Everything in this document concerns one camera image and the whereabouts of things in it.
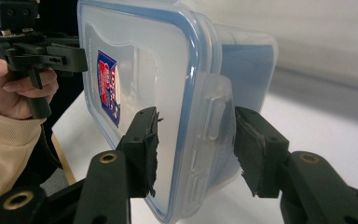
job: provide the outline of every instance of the frosted plastic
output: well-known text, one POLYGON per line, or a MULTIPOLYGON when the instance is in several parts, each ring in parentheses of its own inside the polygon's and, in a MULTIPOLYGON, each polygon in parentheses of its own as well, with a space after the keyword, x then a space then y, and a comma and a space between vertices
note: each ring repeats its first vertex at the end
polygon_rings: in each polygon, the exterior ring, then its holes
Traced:
POLYGON ((234 105, 261 108, 276 62, 269 35, 212 24, 161 1, 78 2, 89 112, 112 149, 134 115, 156 106, 156 217, 197 212, 209 191, 239 171, 234 105))

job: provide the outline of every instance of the beige sleeve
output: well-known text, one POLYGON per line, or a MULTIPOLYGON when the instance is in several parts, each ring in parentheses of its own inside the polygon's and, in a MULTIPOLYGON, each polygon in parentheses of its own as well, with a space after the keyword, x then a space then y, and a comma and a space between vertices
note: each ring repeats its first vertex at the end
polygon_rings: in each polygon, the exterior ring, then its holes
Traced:
POLYGON ((0 195, 13 187, 25 168, 44 121, 0 116, 0 195))

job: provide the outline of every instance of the white surface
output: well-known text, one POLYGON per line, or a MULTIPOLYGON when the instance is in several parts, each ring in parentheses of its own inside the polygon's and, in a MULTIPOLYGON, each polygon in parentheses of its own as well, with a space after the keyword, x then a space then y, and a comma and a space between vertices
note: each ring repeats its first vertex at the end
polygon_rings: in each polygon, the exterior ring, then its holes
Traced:
MULTIPOLYGON (((358 188, 358 90, 306 78, 282 84, 286 74, 278 71, 275 76, 262 115, 291 142, 290 151, 318 153, 349 185, 358 188)), ((86 108, 84 95, 62 116, 53 132, 77 180, 86 175, 93 155, 109 149, 86 108)), ((132 223, 158 223, 143 200, 131 200, 131 206, 132 223)), ((195 216, 179 223, 279 224, 282 216, 279 200, 253 198, 244 180, 237 178, 210 195, 195 216)))

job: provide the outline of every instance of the robotic arm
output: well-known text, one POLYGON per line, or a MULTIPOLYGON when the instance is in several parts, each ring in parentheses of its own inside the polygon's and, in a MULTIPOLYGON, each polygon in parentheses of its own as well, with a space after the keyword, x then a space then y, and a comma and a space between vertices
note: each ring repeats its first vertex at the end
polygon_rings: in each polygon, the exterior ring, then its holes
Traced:
MULTIPOLYGON (((47 37, 34 31, 36 0, 0 0, 0 59, 6 60, 15 78, 30 77, 42 89, 40 69, 51 67, 72 74, 87 71, 86 54, 75 37, 47 37)), ((34 119, 51 114, 47 99, 28 99, 34 119)))

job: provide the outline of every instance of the label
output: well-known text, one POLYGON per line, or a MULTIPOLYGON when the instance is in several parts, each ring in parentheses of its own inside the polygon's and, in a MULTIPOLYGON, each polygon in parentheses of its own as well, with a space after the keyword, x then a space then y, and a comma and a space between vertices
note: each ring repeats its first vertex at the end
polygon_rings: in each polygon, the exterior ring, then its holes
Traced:
POLYGON ((97 71, 102 108, 118 127, 120 123, 120 93, 116 60, 98 50, 97 71))

